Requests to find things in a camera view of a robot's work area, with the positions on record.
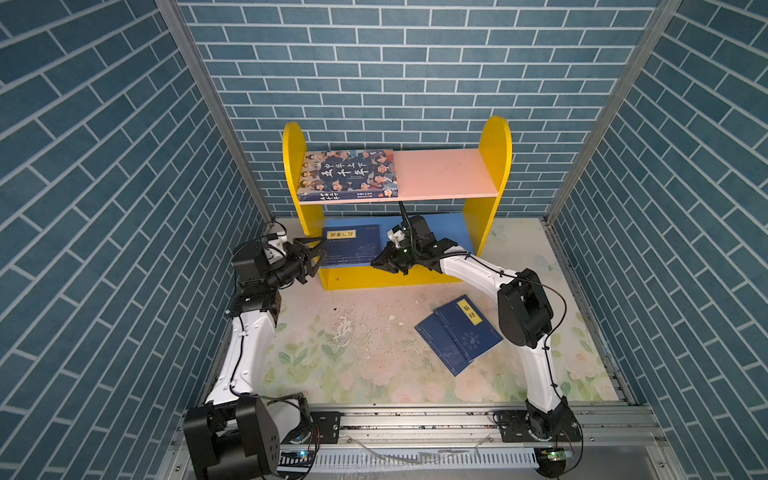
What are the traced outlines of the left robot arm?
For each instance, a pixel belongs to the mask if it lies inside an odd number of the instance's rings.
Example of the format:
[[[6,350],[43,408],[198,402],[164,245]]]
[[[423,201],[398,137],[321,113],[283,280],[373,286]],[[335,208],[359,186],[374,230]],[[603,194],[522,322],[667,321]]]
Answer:
[[[211,391],[183,422],[196,478],[276,475],[284,443],[301,445],[299,464],[312,468],[321,438],[306,397],[270,397],[260,390],[281,292],[317,274],[327,256],[324,244],[320,237],[289,240],[266,234],[235,248],[231,265],[236,287],[226,312],[230,343]]]

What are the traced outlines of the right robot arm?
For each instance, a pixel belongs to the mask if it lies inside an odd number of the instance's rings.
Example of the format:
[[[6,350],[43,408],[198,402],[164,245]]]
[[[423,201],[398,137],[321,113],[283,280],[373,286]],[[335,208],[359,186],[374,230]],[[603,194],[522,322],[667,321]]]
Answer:
[[[538,275],[530,270],[505,270],[462,248],[457,242],[438,240],[422,216],[405,214],[387,233],[386,246],[371,266],[406,275],[415,266],[438,272],[474,287],[497,301],[497,321],[503,337],[513,344],[527,385],[525,400],[530,435],[549,441],[566,434],[570,425],[576,438],[583,429],[561,392],[552,366],[550,338],[558,327],[554,311]]]

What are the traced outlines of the navy book yellow label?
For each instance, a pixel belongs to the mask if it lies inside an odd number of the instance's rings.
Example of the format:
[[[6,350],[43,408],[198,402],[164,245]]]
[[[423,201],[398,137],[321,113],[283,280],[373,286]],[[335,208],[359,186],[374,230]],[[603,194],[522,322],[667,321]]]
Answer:
[[[467,295],[436,308],[434,313],[469,363],[503,340]]]

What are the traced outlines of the colourful illustrated history book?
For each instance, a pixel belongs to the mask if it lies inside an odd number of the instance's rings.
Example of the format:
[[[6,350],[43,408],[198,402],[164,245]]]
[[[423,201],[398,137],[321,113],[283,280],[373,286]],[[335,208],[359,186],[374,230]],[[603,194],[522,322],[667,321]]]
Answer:
[[[307,152],[297,196],[301,202],[396,198],[399,194],[392,150]]]

